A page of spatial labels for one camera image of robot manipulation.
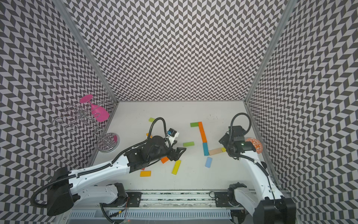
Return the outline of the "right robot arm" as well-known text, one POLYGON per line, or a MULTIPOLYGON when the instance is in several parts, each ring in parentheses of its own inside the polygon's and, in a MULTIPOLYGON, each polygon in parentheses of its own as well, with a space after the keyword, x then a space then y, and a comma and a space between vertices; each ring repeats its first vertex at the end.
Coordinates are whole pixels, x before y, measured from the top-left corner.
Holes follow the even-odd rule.
POLYGON ((259 159, 252 142, 245 140, 247 131, 241 126, 230 126, 219 140, 229 157, 244 166, 251 179, 255 193, 242 183, 230 185, 228 192, 232 205, 242 205, 252 216, 254 224, 294 224, 296 204, 286 197, 271 180, 259 159))

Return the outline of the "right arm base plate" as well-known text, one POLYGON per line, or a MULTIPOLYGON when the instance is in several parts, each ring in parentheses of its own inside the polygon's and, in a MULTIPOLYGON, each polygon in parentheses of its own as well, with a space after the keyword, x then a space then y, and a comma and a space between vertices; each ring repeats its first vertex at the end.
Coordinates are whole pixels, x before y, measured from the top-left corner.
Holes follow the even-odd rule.
POLYGON ((241 204, 234 201, 233 199, 230 199, 229 194, 227 192, 223 192, 223 191, 222 192, 220 192, 220 191, 214 192, 214 201, 215 201, 215 206, 218 208, 229 208, 229 207, 240 208, 240 207, 242 207, 241 204))

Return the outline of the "teal block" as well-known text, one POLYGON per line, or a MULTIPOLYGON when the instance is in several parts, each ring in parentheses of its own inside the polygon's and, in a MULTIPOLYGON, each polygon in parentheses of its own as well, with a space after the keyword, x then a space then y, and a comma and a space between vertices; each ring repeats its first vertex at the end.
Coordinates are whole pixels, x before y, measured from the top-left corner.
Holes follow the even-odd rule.
POLYGON ((204 143, 202 144, 202 146, 203 146, 204 156, 209 156, 208 143, 207 143, 207 142, 204 142, 204 143))

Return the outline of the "tan wooden block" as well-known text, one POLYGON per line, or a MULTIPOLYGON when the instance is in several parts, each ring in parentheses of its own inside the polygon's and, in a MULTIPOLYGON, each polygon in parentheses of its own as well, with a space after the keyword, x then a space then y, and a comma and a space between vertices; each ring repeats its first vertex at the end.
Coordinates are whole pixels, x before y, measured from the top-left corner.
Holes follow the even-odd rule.
POLYGON ((220 153, 223 153, 222 148, 217 148, 217 149, 209 150, 209 155, 216 155, 216 154, 220 154, 220 153))

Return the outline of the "light green block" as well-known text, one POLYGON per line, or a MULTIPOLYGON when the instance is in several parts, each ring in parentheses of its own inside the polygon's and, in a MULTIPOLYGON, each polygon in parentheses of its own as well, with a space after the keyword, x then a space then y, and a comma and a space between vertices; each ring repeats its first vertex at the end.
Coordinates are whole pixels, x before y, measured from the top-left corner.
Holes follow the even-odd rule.
POLYGON ((194 145, 195 145, 195 143, 193 141, 183 143, 183 147, 191 147, 191 146, 194 146, 194 145))

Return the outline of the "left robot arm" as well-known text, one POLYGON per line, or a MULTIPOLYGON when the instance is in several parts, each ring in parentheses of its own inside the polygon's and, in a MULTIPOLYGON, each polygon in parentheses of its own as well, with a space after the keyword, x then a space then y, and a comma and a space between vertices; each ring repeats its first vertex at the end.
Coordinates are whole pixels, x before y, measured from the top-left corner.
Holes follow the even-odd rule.
POLYGON ((63 214, 85 202, 122 205, 128 198, 123 184, 101 187, 99 183, 150 167, 163 158, 179 161, 186 148, 174 148, 176 143, 173 136, 154 136, 121 151, 111 161, 84 169, 60 168, 50 182, 33 193, 30 203, 45 208, 48 216, 63 214))

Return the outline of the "pale blue block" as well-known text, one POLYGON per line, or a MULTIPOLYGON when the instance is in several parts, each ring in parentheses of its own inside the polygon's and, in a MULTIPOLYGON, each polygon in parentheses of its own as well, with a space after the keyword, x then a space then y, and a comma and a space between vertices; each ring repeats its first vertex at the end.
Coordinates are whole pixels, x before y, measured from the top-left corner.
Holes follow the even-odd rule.
POLYGON ((213 159, 211 157, 208 157, 205 163, 206 168, 211 168, 213 159))

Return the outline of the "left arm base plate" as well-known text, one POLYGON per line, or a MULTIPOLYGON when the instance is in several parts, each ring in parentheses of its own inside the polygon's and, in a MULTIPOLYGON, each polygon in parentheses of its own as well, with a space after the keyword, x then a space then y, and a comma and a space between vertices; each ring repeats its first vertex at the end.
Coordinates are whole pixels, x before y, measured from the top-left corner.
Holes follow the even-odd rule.
POLYGON ((108 208, 138 208, 142 198, 142 192, 127 192, 127 197, 118 197, 114 202, 105 204, 108 208))

